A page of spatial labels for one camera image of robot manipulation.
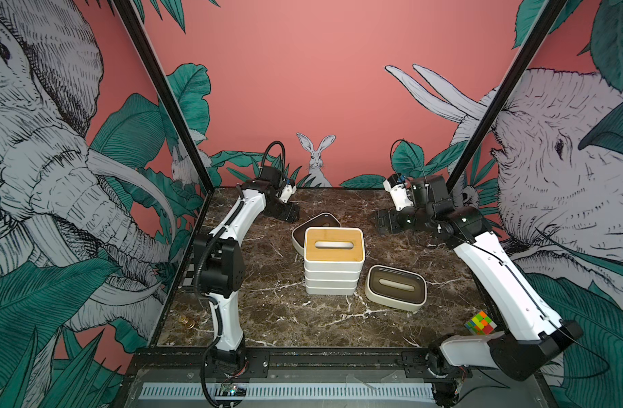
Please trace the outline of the dark brown lid tissue box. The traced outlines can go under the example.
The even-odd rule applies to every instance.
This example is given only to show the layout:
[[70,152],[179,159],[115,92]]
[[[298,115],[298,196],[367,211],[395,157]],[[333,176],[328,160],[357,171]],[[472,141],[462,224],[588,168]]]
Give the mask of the dark brown lid tissue box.
[[300,256],[304,255],[306,231],[312,227],[333,227],[339,228],[340,221],[336,219],[330,212],[322,212],[312,217],[303,224],[297,226],[291,232],[294,249]]
[[370,268],[364,292],[371,302],[413,313],[427,301],[427,283],[421,275],[384,265]]

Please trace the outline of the wood lid white tissue box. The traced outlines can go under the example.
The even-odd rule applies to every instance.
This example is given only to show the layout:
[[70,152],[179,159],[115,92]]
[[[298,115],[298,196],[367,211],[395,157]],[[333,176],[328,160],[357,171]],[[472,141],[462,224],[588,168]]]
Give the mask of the wood lid white tissue box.
[[308,270],[358,271],[365,262],[363,232],[358,228],[312,227],[306,231]]

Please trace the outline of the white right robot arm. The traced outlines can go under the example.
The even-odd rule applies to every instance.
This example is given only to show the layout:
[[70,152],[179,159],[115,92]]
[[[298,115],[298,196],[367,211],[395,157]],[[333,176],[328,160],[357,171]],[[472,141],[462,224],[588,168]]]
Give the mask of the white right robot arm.
[[379,210],[380,234],[425,231],[441,239],[473,272],[497,306],[505,331],[486,336],[451,336],[438,347],[443,367],[498,369],[524,381],[583,336],[581,326],[564,320],[523,277],[481,213],[473,207],[435,212],[404,207]]

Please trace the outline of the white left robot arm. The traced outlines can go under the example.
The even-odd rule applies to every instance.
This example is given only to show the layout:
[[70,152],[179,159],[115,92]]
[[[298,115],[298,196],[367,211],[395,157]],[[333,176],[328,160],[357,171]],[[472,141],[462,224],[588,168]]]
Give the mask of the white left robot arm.
[[194,293],[209,303],[216,330],[213,348],[224,353],[237,353],[244,339],[238,292],[246,271],[241,246],[248,230],[260,214],[287,223],[299,220],[299,206],[290,200],[295,184],[277,168],[263,166],[238,192],[219,225],[194,241]]

